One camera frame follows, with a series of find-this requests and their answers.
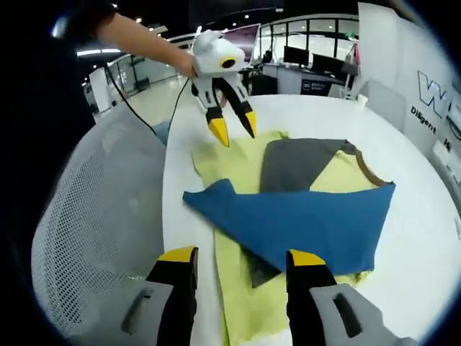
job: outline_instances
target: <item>yellow tip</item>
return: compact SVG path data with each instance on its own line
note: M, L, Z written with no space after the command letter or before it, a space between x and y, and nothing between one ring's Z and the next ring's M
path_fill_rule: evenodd
M253 131L253 135L256 137L256 113L254 110L248 112L245 114L246 117L248 118L251 126L251 130Z
M324 265L325 261L315 254L298 250L290 250L293 257L293 263L296 267L305 265Z
M194 251L195 247L183 247L181 249L174 249L170 250L164 254L162 254L158 260L159 261L167 261L167 262L186 262L189 263L191 261L192 252Z
M229 146L228 129L225 126L224 118L220 117L218 119L212 119L208 123L208 127L213 135L215 135L215 137L219 139L223 145Z

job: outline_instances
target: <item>black sleeve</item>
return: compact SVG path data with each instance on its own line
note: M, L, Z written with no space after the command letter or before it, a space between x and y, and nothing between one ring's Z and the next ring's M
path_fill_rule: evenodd
M73 0L67 11L66 37L81 43L96 34L103 21L111 20L117 12L111 1Z

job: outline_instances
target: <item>computer monitor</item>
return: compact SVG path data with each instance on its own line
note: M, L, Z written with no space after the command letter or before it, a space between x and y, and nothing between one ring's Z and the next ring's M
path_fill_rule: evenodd
M312 72L330 73L338 77L341 74L344 61L332 58L331 56L321 56L313 54Z
M258 32L259 24L253 24L223 32L223 37L243 50L245 53L245 62L250 64L253 60Z
M309 50L285 46L284 63L298 63L300 65L309 65Z

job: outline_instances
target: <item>yellow cloth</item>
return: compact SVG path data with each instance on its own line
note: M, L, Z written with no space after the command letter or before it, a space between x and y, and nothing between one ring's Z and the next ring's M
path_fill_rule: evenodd
M206 144L192 153L195 170L205 188L227 178L237 193L258 193L266 146L286 137L286 133L271 132L256 139L239 138L231 141L229 147ZM361 176L355 156L339 151L313 183L312 190L351 192L374 187ZM219 230L215 232L215 256L223 294L225 343L237 346L289 327L284 273L253 289L246 255ZM355 285L364 276L366 273L357 273L337 277L336 281Z

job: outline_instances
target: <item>white table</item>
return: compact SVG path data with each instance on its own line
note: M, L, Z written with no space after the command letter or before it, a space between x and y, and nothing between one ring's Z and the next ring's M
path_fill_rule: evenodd
M423 339L449 307L461 278L461 241L455 225L459 217L432 166L406 137L356 102L277 95L252 97L250 103L256 110L258 133L286 130L291 138L348 139L363 151L378 177L396 183L375 271L358 291L381 309L392 332ZM199 247L198 308L191 345L221 346L222 302L212 228L182 202L184 191L203 190L191 151L216 141L203 114L198 106L179 109L171 126L164 171L164 245L165 250ZM248 136L229 106L224 116L230 137ZM289 345L289 335L279 333L257 344Z

